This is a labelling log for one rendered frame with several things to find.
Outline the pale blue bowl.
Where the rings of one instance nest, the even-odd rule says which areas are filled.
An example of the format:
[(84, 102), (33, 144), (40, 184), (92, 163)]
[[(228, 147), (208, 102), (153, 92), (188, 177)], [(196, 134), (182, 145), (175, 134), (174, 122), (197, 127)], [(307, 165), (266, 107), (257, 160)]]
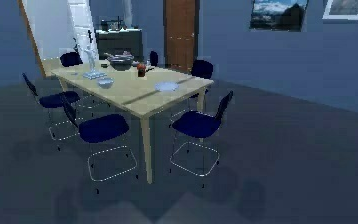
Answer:
[(114, 80), (110, 77), (104, 77), (97, 80), (99, 87), (103, 89), (109, 89), (114, 83)]

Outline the white open door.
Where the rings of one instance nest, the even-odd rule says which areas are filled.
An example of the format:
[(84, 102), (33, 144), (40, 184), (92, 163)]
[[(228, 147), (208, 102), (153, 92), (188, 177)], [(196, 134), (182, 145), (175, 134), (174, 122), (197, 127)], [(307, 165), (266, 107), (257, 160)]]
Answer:
[[(67, 5), (71, 13), (74, 37), (78, 43), (78, 50), (84, 63), (88, 63), (88, 56), (84, 49), (90, 45), (94, 52), (95, 60), (99, 59), (95, 38), (94, 24), (92, 21), (89, 0), (67, 0)], [(92, 32), (93, 42), (89, 42), (88, 30)]]

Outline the white plate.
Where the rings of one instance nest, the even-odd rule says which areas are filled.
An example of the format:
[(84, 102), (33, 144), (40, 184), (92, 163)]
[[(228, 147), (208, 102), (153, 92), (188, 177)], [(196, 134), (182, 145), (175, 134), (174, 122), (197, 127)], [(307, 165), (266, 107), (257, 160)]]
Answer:
[(176, 82), (159, 82), (155, 84), (155, 89), (159, 92), (172, 92), (179, 87)]

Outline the white figurine statue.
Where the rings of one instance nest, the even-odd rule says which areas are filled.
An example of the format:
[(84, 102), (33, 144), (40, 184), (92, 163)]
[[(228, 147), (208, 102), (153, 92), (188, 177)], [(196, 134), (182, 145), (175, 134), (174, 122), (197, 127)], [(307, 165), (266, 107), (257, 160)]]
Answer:
[(106, 74), (104, 72), (100, 72), (97, 71), (95, 69), (95, 58), (94, 58), (94, 52), (91, 49), (91, 46), (88, 45), (85, 49), (84, 52), (87, 54), (88, 56), (88, 61), (89, 61), (89, 68), (90, 70), (88, 72), (85, 72), (83, 74), (83, 76), (85, 78), (88, 78), (89, 80), (93, 80), (93, 79), (97, 79), (97, 78), (101, 78), (101, 77), (105, 77)]

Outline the brown wooden door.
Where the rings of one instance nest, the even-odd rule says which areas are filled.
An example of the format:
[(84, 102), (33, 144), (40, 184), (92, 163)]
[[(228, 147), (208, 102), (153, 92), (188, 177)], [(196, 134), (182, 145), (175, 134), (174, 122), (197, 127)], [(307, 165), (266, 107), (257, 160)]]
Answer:
[(184, 73), (194, 61), (197, 3), (198, 0), (164, 0), (166, 63)]

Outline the pale wooden dining table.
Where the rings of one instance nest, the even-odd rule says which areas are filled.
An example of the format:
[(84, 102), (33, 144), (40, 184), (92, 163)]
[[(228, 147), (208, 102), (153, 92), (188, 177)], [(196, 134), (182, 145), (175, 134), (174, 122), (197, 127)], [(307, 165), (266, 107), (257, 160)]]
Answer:
[[(114, 83), (109, 89), (102, 89), (95, 80), (83, 77), (83, 73), (88, 70), (87, 64), (58, 67), (51, 69), (50, 75), (59, 79), (64, 91), (67, 90), (67, 84), (74, 85), (139, 118), (147, 182), (152, 184), (150, 117), (195, 94), (198, 95), (197, 110), (203, 111), (206, 88), (214, 81), (160, 67), (154, 67), (144, 77), (139, 77), (134, 67), (125, 71), (116, 71), (109, 66), (106, 69), (99, 67), (99, 70), (113, 78)], [(159, 92), (155, 89), (155, 84), (159, 82), (176, 82), (179, 87), (172, 92)]]

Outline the red and black kettle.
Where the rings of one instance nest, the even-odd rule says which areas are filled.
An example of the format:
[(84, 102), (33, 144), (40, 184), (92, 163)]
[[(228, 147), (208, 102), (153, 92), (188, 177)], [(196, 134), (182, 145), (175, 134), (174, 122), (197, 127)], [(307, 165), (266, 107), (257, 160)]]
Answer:
[(137, 75), (139, 77), (144, 77), (148, 71), (153, 70), (154, 67), (152, 65), (146, 65), (144, 63), (139, 63), (137, 65)]

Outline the dark grey pan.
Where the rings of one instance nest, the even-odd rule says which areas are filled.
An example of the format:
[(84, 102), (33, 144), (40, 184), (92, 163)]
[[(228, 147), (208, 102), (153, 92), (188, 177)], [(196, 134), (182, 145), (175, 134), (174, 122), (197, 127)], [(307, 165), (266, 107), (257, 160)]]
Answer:
[(130, 54), (112, 55), (105, 53), (109, 64), (117, 71), (125, 71), (131, 68), (134, 57)]

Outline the dark grey cabinet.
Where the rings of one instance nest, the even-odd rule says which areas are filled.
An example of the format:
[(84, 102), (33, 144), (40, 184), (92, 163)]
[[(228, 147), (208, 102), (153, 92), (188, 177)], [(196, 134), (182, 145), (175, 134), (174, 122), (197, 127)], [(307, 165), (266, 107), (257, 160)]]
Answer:
[(97, 30), (96, 43), (100, 60), (106, 58), (106, 53), (120, 55), (124, 51), (130, 52), (136, 61), (144, 59), (141, 29)]

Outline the mountain landscape picture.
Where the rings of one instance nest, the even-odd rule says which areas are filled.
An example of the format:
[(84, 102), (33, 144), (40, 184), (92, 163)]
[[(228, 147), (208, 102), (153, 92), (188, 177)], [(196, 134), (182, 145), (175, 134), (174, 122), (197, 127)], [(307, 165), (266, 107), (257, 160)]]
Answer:
[(253, 0), (250, 28), (300, 32), (309, 0)]

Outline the white framed picture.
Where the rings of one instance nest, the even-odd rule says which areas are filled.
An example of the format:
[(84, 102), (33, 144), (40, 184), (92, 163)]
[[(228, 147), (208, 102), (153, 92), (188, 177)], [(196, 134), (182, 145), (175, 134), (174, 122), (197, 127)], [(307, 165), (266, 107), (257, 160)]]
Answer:
[(327, 0), (323, 19), (358, 20), (358, 0)]

